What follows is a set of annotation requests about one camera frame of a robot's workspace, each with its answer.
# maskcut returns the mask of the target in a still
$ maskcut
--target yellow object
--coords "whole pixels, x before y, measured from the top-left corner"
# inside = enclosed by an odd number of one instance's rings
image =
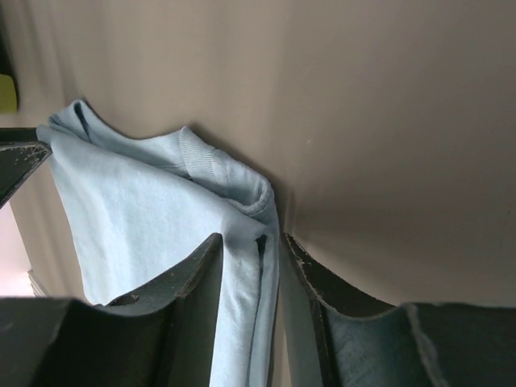
[[[0,74],[0,113],[14,113],[18,110],[18,99],[13,78]]]

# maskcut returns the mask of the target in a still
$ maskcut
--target beige wall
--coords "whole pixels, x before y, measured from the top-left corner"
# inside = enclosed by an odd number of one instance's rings
[[[136,137],[192,123],[266,173],[286,228],[361,289],[515,303],[516,2],[2,5],[22,99],[4,126],[80,96]],[[77,270],[47,169],[14,210],[29,256]]]

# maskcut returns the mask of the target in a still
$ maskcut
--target curved black plastic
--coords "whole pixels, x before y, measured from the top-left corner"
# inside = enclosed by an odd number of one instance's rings
[[[222,262],[213,234],[109,306],[0,300],[0,385],[208,386]]]
[[[0,208],[51,153],[34,128],[0,129]]]
[[[283,235],[281,294],[296,386],[505,386],[516,381],[516,310],[391,306]]]

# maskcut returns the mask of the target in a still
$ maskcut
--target light blue sweatshirt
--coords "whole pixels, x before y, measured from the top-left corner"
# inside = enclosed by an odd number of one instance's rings
[[[218,232],[223,283],[210,385],[265,386],[279,243],[268,181],[188,127],[128,139],[83,101],[51,116],[37,135],[52,148],[88,300],[106,304],[133,290]]]

